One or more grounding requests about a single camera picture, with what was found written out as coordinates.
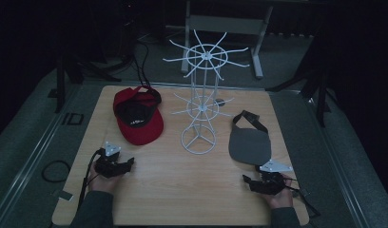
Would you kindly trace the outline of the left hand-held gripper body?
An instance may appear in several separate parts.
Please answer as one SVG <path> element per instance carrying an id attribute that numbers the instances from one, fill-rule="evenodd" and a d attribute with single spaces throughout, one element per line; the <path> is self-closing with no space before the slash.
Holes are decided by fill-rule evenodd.
<path id="1" fill-rule="evenodd" d="M 96 172 L 106 178 L 116 177 L 115 171 L 121 167 L 118 165 L 120 152 L 120 146 L 112 142 L 105 142 L 104 147 L 100 149 L 100 158 L 95 164 Z"/>

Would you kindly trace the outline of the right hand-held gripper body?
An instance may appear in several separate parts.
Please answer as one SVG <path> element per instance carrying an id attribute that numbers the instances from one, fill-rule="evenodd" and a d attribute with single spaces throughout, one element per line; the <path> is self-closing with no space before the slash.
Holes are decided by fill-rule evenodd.
<path id="1" fill-rule="evenodd" d="M 264 165 L 258 167 L 262 178 L 261 192 L 266 195 L 277 195 L 285 188 L 282 172 L 291 172 L 292 166 L 288 166 L 278 161 L 269 160 Z"/>

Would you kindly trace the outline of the red baseball cap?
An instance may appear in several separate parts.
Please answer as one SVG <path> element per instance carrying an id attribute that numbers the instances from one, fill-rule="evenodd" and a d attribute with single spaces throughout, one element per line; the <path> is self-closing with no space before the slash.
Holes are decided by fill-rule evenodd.
<path id="1" fill-rule="evenodd" d="M 157 140 L 164 130 L 164 120 L 158 109 L 160 93 L 147 85 L 128 87 L 117 92 L 113 112 L 124 138 L 134 145 Z"/>

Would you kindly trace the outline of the white wire display rack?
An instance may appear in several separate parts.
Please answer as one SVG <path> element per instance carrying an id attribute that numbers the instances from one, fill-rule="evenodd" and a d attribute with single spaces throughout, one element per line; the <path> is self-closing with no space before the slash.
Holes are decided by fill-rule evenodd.
<path id="1" fill-rule="evenodd" d="M 247 47 L 241 49 L 226 49 L 221 46 L 227 33 L 214 43 L 205 43 L 201 40 L 196 30 L 193 30 L 197 44 L 191 47 L 179 45 L 170 40 L 170 43 L 181 48 L 184 53 L 181 58 L 166 59 L 165 62 L 181 62 L 187 65 L 184 77 L 190 80 L 189 96 L 183 97 L 175 93 L 175 97 L 185 102 L 185 108 L 173 112 L 173 115 L 186 114 L 190 124 L 181 134 L 181 145 L 189 153 L 203 155 L 213 150 L 217 144 L 217 134 L 212 121 L 219 116 L 227 116 L 221 107 L 215 104 L 219 99 L 220 81 L 224 80 L 222 68 L 226 65 L 235 67 L 248 67 L 235 63 L 229 59 L 231 53 L 245 52 Z"/>

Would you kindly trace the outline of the person's right hand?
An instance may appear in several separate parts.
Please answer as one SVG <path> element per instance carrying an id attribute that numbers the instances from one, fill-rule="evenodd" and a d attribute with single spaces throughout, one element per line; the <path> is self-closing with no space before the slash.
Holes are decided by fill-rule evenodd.
<path id="1" fill-rule="evenodd" d="M 292 179 L 289 176 L 284 175 L 285 187 L 276 195 L 265 195 L 262 197 L 271 209 L 288 208 L 293 206 L 293 196 L 289 189 L 292 184 Z"/>

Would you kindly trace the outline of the person's left hand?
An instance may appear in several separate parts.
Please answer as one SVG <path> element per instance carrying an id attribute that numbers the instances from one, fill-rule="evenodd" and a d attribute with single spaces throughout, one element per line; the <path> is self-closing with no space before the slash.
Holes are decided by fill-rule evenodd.
<path id="1" fill-rule="evenodd" d="M 92 167 L 89 170 L 88 176 L 88 190 L 89 191 L 100 191 L 113 194 L 118 182 L 123 178 L 123 175 L 106 178 L 98 174 L 95 170 L 95 164 L 93 163 Z"/>

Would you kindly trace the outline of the black stand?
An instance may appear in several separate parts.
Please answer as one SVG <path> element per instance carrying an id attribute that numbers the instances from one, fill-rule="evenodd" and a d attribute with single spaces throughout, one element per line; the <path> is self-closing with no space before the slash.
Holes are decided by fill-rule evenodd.
<path id="1" fill-rule="evenodd" d="M 302 80 L 305 80 L 300 95 L 308 101 L 313 99 L 315 93 L 317 96 L 317 108 L 316 119 L 321 127 L 325 127 L 324 112 L 326 110 L 326 95 L 327 95 L 327 80 L 329 76 L 329 70 L 324 65 L 312 65 L 312 66 L 299 66 L 295 72 L 295 75 L 276 86 L 272 86 L 266 89 L 270 92 L 279 92 L 283 89 L 290 87 Z"/>
<path id="2" fill-rule="evenodd" d="M 76 54 L 59 55 L 56 59 L 56 87 L 48 94 L 50 98 L 56 99 L 56 113 L 61 111 L 66 102 L 66 75 L 68 75 L 69 79 L 75 84 L 81 84 L 83 82 L 83 76 L 78 66 L 87 68 L 89 71 L 106 81 L 120 82 L 120 79 L 110 76 L 103 69 L 98 68 L 93 63 Z"/>

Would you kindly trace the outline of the black rectangular frame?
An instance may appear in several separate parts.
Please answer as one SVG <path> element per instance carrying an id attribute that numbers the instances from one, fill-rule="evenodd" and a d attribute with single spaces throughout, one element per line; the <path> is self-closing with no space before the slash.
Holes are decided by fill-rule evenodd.
<path id="1" fill-rule="evenodd" d="M 62 125 L 81 125 L 85 115 L 80 113 L 67 113 L 62 120 Z"/>

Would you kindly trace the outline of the grey metal stand frame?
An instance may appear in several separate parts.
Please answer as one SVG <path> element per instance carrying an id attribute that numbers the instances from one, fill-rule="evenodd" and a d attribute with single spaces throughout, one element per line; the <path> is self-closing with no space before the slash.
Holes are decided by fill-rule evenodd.
<path id="1" fill-rule="evenodd" d="M 190 47 L 190 31 L 228 32 L 234 34 L 256 35 L 257 43 L 250 49 L 255 77 L 263 78 L 262 64 L 259 52 L 273 11 L 267 6 L 262 19 L 247 19 L 223 17 L 214 15 L 200 15 L 191 12 L 194 0 L 185 0 L 184 46 Z"/>

